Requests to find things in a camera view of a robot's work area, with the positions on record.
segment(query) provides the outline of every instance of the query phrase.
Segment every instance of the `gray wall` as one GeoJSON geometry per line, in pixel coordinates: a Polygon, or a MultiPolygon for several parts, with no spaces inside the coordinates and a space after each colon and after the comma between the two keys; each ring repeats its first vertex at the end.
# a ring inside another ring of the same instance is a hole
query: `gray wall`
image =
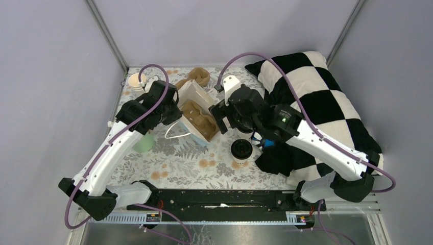
{"type": "Polygon", "coordinates": [[[57,184],[103,140],[123,72],[84,1],[1,1],[0,33],[0,244],[64,244],[57,184]]]}
{"type": "Polygon", "coordinates": [[[379,195],[393,245],[431,244],[433,2],[368,1],[331,66],[397,180],[379,195]]]}
{"type": "Polygon", "coordinates": [[[95,2],[130,66],[186,66],[223,65],[248,51],[327,56],[357,0],[95,2]]]}

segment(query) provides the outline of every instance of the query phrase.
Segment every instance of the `paper bag handle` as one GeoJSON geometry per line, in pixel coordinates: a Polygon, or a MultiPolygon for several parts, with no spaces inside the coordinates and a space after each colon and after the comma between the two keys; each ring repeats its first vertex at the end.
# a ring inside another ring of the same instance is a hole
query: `paper bag handle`
{"type": "Polygon", "coordinates": [[[174,139],[174,138],[180,138],[180,137],[187,136],[187,135],[190,135],[190,134],[191,134],[191,132],[188,132],[188,133],[186,133],[186,134],[182,134],[182,135],[176,135],[176,136],[167,137],[167,134],[169,134],[170,130],[171,130],[171,129],[173,128],[173,126],[176,125],[178,122],[179,122],[179,121],[177,120],[174,124],[172,124],[172,125],[169,127],[169,129],[168,129],[167,132],[165,133],[164,138],[166,138],[166,139],[174,139]]]}

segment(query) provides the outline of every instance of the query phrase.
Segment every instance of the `floral tablecloth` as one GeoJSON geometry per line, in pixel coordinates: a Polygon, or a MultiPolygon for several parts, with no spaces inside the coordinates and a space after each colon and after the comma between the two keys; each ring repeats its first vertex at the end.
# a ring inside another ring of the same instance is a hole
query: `floral tablecloth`
{"type": "MultiPolygon", "coordinates": [[[[211,80],[204,87],[215,102],[224,98],[213,86],[217,82],[221,68],[205,67],[211,80]]],[[[185,79],[192,68],[166,68],[170,83],[185,79]]],[[[139,68],[131,68],[128,76],[137,73],[139,68]]],[[[158,75],[164,78],[157,68],[144,71],[147,78],[158,75]]],[[[264,88],[256,78],[243,68],[229,68],[225,75],[236,76],[249,87],[257,89],[262,95],[264,88]]],[[[125,85],[120,106],[138,94],[128,84],[125,85]]],[[[287,189],[285,176],[262,172],[254,163],[260,151],[255,149],[253,156],[244,164],[233,161],[230,154],[231,144],[238,139],[237,133],[229,129],[224,135],[216,136],[212,144],[201,146],[191,137],[165,139],[168,126],[159,125],[154,129],[155,145],[143,154],[131,150],[115,170],[109,185],[130,184],[136,180],[148,180],[158,188],[190,189],[287,189]]],[[[174,127],[174,132],[182,132],[174,127]]]]}

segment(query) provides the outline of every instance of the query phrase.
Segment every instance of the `brown egg carton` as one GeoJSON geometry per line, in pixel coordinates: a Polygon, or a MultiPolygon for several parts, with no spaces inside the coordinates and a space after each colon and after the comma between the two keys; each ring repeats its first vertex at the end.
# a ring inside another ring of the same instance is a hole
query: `brown egg carton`
{"type": "Polygon", "coordinates": [[[181,111],[183,116],[203,135],[203,137],[210,141],[218,132],[217,122],[213,117],[204,115],[202,108],[194,101],[186,101],[181,111]]]}
{"type": "Polygon", "coordinates": [[[189,80],[195,80],[201,87],[204,87],[210,81],[210,73],[202,67],[196,67],[188,73],[187,79],[182,79],[175,84],[176,88],[180,89],[189,80]]]}

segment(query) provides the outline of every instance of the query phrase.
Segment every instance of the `black and white checkered pillow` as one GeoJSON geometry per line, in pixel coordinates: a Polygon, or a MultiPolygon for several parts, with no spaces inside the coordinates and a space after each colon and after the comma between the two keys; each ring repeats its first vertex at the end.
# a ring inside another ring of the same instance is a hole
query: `black and white checkered pillow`
{"type": "MultiPolygon", "coordinates": [[[[379,168],[383,168],[380,146],[367,132],[358,113],[328,71],[326,59],[319,52],[295,53],[272,59],[286,73],[313,124],[350,148],[379,153],[379,168]]],[[[259,61],[245,66],[245,69],[263,83],[266,89],[264,99],[268,103],[290,104],[300,111],[286,81],[269,61],[259,61]]],[[[332,171],[319,159],[286,144],[277,145],[273,150],[264,149],[261,158],[256,161],[260,169],[286,175],[287,183],[292,186],[332,171]]]]}

